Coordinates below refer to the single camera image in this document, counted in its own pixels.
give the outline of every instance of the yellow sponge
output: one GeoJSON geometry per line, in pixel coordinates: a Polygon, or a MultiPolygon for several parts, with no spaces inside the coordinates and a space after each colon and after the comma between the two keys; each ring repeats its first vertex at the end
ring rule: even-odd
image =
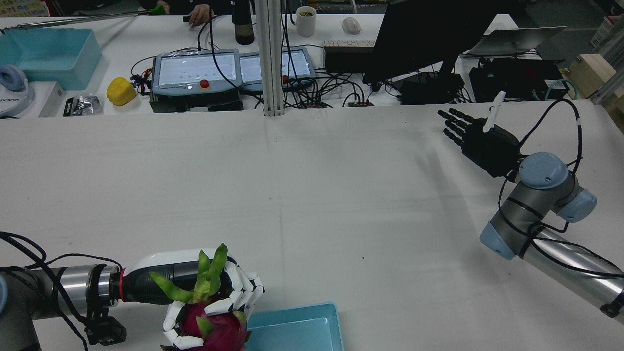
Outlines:
{"type": "Polygon", "coordinates": [[[124,77],[117,77],[110,82],[108,89],[106,89],[106,97],[115,106],[122,106],[130,102],[137,95],[132,83],[130,83],[124,77]]]}

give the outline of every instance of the white table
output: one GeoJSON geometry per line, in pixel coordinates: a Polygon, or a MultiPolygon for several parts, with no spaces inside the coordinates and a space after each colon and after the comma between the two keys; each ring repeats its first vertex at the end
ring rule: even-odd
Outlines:
{"type": "MultiPolygon", "coordinates": [[[[314,35],[308,38],[297,35],[295,27],[289,22],[288,33],[291,46],[301,44],[321,45],[324,40],[338,39],[356,39],[356,40],[375,40],[379,31],[379,26],[383,19],[382,14],[323,14],[319,15],[316,23],[314,35]],[[342,21],[346,16],[354,16],[362,25],[362,31],[357,35],[346,34],[341,27],[342,21]]],[[[2,18],[0,19],[0,27],[14,26],[25,22],[38,22],[40,18],[2,18]]],[[[130,77],[130,68],[135,62],[149,57],[170,52],[183,47],[196,47],[197,34],[200,27],[190,28],[188,24],[182,22],[181,16],[138,16],[122,19],[109,19],[106,21],[88,22],[75,24],[73,28],[91,28],[94,30],[95,38],[102,49],[102,58],[98,63],[93,76],[91,77],[89,86],[84,93],[99,94],[105,100],[104,114],[141,114],[150,113],[152,109],[149,105],[149,97],[137,96],[133,101],[124,106],[114,106],[106,96],[106,89],[110,82],[116,77],[130,77]]],[[[498,15],[492,25],[488,29],[500,28],[517,28],[509,15],[498,15]]],[[[258,38],[248,46],[241,46],[236,43],[233,32],[233,25],[230,16],[219,17],[215,20],[213,26],[215,45],[222,49],[235,47],[240,52],[258,51],[258,38]]],[[[208,28],[202,34],[202,47],[208,47],[208,38],[206,33],[208,28]]],[[[306,47],[310,53],[314,67],[323,67],[323,50],[316,47],[306,47]]],[[[464,81],[467,82],[468,90],[470,88],[468,72],[470,68],[475,67],[477,60],[475,59],[459,59],[456,67],[457,72],[462,75],[464,81]]],[[[141,62],[135,68],[135,73],[141,73],[151,67],[152,60],[141,62]]],[[[359,74],[353,75],[354,81],[361,83],[359,74]]],[[[364,85],[365,93],[368,95],[370,89],[364,85]]],[[[353,90],[350,87],[337,89],[326,97],[326,102],[334,107],[342,104],[343,99],[353,90]]],[[[66,97],[71,97],[80,93],[79,91],[67,91],[66,97]]],[[[371,101],[375,105],[388,106],[398,105],[399,102],[392,96],[386,94],[384,89],[380,93],[371,96],[371,101]]],[[[244,98],[245,109],[252,109],[256,104],[256,100],[246,97],[244,98]]],[[[57,115],[62,116],[62,106],[58,106],[57,115]]]]}
{"type": "MultiPolygon", "coordinates": [[[[624,265],[624,139],[601,107],[575,104],[585,137],[578,176],[598,206],[564,236],[624,265]]],[[[547,106],[504,103],[499,124],[522,137],[547,106]]],[[[439,107],[4,121],[1,229],[50,257],[82,252],[127,266],[225,242],[260,273],[258,310],[333,301],[347,351],[621,350],[621,324],[479,243],[502,181],[446,139],[439,107]]],[[[455,107],[479,117],[488,105],[455,107]]],[[[522,151],[570,161],[575,133],[561,104],[522,151]]],[[[0,257],[28,263],[6,245],[0,257]]],[[[111,314],[127,341],[92,349],[158,349],[164,313],[121,304],[111,314]]],[[[44,350],[82,350],[60,319],[36,328],[44,350]]]]}

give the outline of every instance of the dragon fruit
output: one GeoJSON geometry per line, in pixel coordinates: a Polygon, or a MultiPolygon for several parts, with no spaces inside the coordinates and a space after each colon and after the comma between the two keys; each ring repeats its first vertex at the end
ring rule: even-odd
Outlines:
{"type": "MultiPolygon", "coordinates": [[[[221,244],[210,262],[204,251],[200,251],[197,282],[191,291],[175,286],[167,278],[150,272],[151,278],[168,298],[185,303],[177,321],[179,336],[202,338],[203,345],[191,347],[189,351],[245,351],[248,339],[247,319],[243,312],[234,310],[217,315],[206,315],[204,308],[220,298],[221,273],[227,261],[227,246],[221,244]]],[[[179,350],[177,347],[163,347],[163,350],[179,350]]]]}

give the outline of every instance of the keyboard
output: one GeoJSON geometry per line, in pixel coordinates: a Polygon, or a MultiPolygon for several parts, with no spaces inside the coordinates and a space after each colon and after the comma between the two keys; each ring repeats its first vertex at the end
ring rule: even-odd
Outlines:
{"type": "Polygon", "coordinates": [[[325,40],[324,47],[374,47],[374,40],[325,40]]]}

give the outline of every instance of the green dragon fruit leaf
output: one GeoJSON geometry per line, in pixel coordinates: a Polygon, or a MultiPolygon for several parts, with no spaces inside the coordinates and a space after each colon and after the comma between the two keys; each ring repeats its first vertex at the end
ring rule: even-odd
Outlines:
{"type": "Polygon", "coordinates": [[[168,298],[174,301],[187,303],[193,297],[192,292],[178,288],[167,278],[156,272],[150,272],[150,277],[156,285],[160,287],[160,290],[162,290],[168,298]]]}
{"type": "Polygon", "coordinates": [[[199,328],[200,333],[202,333],[202,339],[205,339],[215,328],[215,326],[207,319],[195,317],[195,320],[197,321],[197,327],[199,328]]]}
{"type": "Polygon", "coordinates": [[[220,271],[214,271],[212,277],[210,277],[210,290],[208,291],[208,296],[212,296],[214,294],[216,294],[219,291],[219,288],[221,288],[221,272],[220,271]]]}
{"type": "Polygon", "coordinates": [[[219,276],[223,272],[225,262],[228,260],[228,247],[221,243],[215,251],[215,256],[212,258],[212,263],[208,269],[208,276],[213,279],[215,276],[219,276]]]}
{"type": "Polygon", "coordinates": [[[240,311],[232,311],[232,314],[238,319],[238,322],[240,323],[240,328],[247,329],[247,316],[240,311]]]}
{"type": "Polygon", "coordinates": [[[198,261],[199,267],[197,267],[197,275],[199,276],[202,275],[204,272],[208,272],[208,269],[210,268],[210,259],[203,250],[200,250],[198,261]]]}
{"type": "Polygon", "coordinates": [[[195,304],[203,301],[208,302],[210,296],[216,294],[221,287],[221,272],[228,258],[228,247],[221,244],[215,251],[215,256],[210,259],[203,250],[199,253],[197,267],[197,281],[193,289],[193,297],[188,303],[195,304]]]}

